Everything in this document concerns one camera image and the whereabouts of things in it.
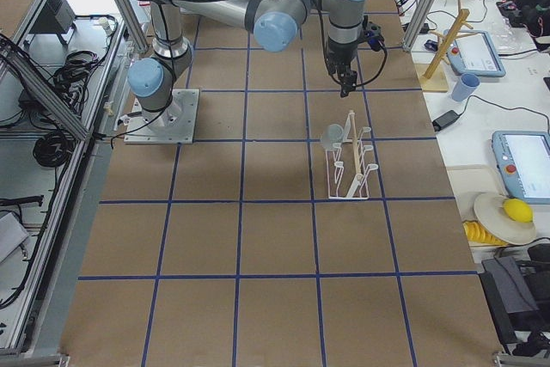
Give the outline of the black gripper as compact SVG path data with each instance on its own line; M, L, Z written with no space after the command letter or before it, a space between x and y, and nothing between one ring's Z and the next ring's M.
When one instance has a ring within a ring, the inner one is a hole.
M357 87L357 72L351 68L351 61L357 56L358 43L339 43L327 39L325 46L325 64L330 76L338 75L340 97L345 98Z

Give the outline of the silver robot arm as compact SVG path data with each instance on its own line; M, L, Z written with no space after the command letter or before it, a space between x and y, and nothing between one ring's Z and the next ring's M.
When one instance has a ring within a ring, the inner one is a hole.
M156 37L154 56L130 70L128 82L143 117L155 128L180 115L172 88L192 62L191 47L182 32L180 12L186 9L251 33L266 51L281 52L296 37L312 10L326 12L329 31L323 46L330 77L347 96L358 85L351 67L358 45L368 38L366 0L144 0L150 2Z

